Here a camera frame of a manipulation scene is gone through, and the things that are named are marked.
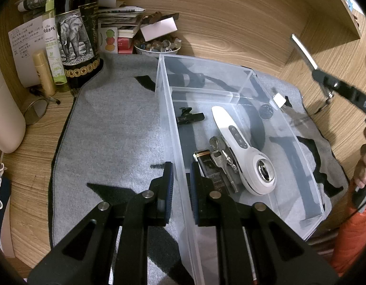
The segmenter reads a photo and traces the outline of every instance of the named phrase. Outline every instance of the metal screw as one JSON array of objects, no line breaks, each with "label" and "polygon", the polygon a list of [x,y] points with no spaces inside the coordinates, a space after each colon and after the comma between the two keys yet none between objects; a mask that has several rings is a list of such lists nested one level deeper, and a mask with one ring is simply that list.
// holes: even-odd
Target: metal screw
[{"label": "metal screw", "polygon": [[147,190],[147,191],[144,191],[142,193],[142,196],[145,197],[145,198],[151,198],[154,196],[154,192],[153,191],[150,191],[150,190]]},{"label": "metal screw", "polygon": [[102,201],[97,205],[97,208],[101,211],[105,211],[109,208],[109,203],[107,203],[106,201]]},{"label": "metal screw", "polygon": [[264,203],[255,203],[255,208],[257,211],[265,211],[266,205]]},{"label": "metal screw", "polygon": [[209,196],[213,199],[219,199],[222,194],[219,191],[212,191],[211,193],[209,193]]}]

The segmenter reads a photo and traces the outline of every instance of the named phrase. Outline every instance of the white device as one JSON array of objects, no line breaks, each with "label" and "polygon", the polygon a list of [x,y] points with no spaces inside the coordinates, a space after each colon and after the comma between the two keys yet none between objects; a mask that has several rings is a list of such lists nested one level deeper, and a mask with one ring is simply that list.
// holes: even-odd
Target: white device
[{"label": "white device", "polygon": [[23,114],[15,103],[0,68],[0,150],[14,152],[26,131]]},{"label": "white device", "polygon": [[276,185],[276,175],[269,158],[247,142],[224,108],[213,106],[212,114],[225,143],[236,158],[235,161],[245,188],[256,196],[266,195],[273,191]]}]

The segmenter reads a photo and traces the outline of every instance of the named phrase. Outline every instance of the white container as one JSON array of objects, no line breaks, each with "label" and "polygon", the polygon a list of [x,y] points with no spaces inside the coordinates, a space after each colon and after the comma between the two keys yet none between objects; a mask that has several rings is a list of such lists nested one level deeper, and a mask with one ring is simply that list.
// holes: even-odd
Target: white container
[{"label": "white container", "polygon": [[14,152],[21,144],[26,122],[7,87],[0,69],[0,150]]},{"label": "white container", "polygon": [[146,56],[150,56],[150,57],[154,57],[154,58],[159,58],[159,56],[162,54],[169,54],[169,55],[176,55],[178,53],[178,50],[180,49],[175,49],[173,51],[170,52],[156,52],[156,51],[149,51],[149,50],[144,50],[141,48],[138,48],[137,46],[135,47],[135,51],[137,52],[137,54],[139,55],[146,55]]},{"label": "white container", "polygon": [[[218,284],[216,229],[195,225],[186,179],[193,153],[209,149],[209,139],[220,136],[213,106],[226,109],[247,141],[269,157],[277,174],[271,193],[254,196],[238,184],[239,192],[231,197],[247,205],[264,202],[302,239],[311,235],[324,215],[319,190],[297,138],[281,110],[269,107],[273,100],[252,69],[164,54],[155,91],[165,160],[174,165],[172,220],[182,263],[195,284]],[[203,112],[205,119],[178,127],[175,117],[181,107]]]}]

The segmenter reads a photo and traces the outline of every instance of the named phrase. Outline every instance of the metal tongs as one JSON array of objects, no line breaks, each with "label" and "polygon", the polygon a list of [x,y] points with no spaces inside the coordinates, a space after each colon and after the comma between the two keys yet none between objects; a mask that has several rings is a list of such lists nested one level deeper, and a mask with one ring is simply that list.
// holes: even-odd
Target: metal tongs
[{"label": "metal tongs", "polygon": [[[350,103],[361,109],[366,114],[366,94],[356,89],[354,86],[350,86],[344,81],[322,71],[314,59],[311,57],[307,49],[303,46],[300,40],[294,35],[291,35],[291,40],[294,43],[295,48],[300,53],[304,62],[307,64],[312,73],[312,78],[319,83],[323,94],[326,97],[326,103],[321,107],[319,111],[325,108],[332,102],[334,92],[337,92],[340,96],[347,99]],[[352,203],[356,209],[362,213],[366,207],[366,186],[364,188],[356,188],[352,195]]]}]

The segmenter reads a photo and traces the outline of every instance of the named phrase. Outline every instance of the white label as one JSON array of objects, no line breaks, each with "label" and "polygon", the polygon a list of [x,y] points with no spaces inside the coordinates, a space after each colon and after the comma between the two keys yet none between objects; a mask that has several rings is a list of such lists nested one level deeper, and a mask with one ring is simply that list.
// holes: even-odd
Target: white label
[{"label": "white label", "polygon": [[67,78],[60,57],[55,18],[49,18],[43,21],[43,33],[52,77],[56,84],[66,83]]}]

